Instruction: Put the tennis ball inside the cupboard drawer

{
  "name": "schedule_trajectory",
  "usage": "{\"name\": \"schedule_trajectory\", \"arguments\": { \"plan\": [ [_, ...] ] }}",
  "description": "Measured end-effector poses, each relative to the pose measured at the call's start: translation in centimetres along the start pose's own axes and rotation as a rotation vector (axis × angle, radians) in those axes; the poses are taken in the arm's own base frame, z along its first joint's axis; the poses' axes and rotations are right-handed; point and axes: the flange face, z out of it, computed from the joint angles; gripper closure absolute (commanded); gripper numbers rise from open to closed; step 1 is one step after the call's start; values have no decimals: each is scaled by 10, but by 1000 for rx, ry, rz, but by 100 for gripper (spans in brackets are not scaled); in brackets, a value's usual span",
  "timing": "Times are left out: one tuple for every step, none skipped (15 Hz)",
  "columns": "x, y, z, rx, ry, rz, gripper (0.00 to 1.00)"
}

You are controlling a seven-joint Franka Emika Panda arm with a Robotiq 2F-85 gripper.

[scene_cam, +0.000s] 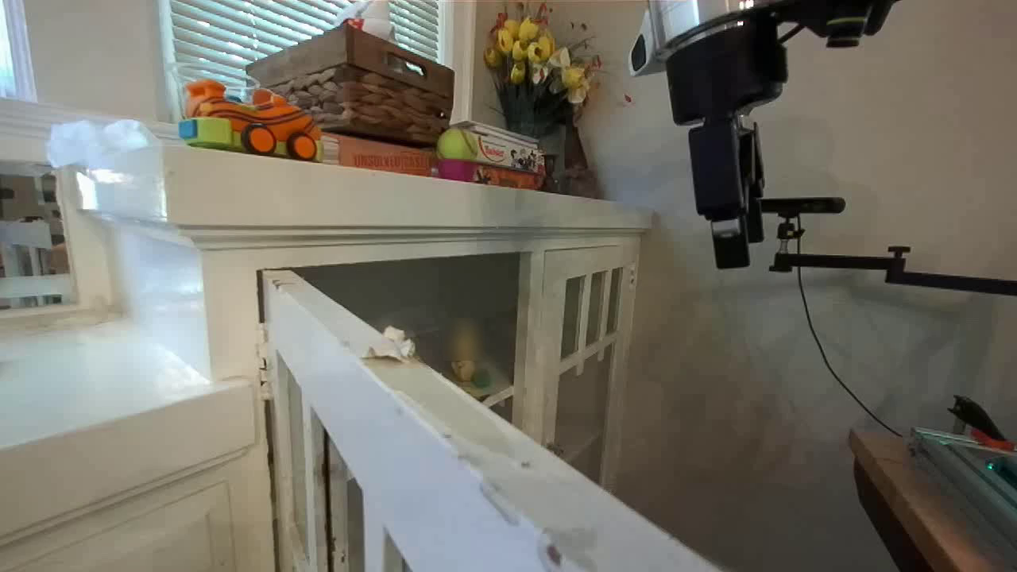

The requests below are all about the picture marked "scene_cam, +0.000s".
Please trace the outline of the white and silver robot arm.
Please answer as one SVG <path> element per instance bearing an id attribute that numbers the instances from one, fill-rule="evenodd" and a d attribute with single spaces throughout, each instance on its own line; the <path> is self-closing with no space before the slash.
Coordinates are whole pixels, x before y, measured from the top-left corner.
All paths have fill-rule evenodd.
<path id="1" fill-rule="evenodd" d="M 762 238 L 762 151 L 752 108 L 789 81 L 786 42 L 801 29 L 830 48 L 878 34 L 896 0 L 645 0 L 630 72 L 666 75 L 670 118 L 688 129 L 696 212 L 716 266 L 749 265 Z"/>

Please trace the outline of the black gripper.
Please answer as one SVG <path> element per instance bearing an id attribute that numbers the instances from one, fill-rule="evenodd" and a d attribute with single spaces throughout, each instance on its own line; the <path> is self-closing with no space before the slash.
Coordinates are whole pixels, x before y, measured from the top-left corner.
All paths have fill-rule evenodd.
<path id="1" fill-rule="evenodd" d="M 786 48 L 772 38 L 713 38 L 666 63 L 673 122 L 688 129 L 696 212 L 713 223 L 716 266 L 749 265 L 762 240 L 758 138 L 747 115 L 772 100 L 789 79 Z"/>

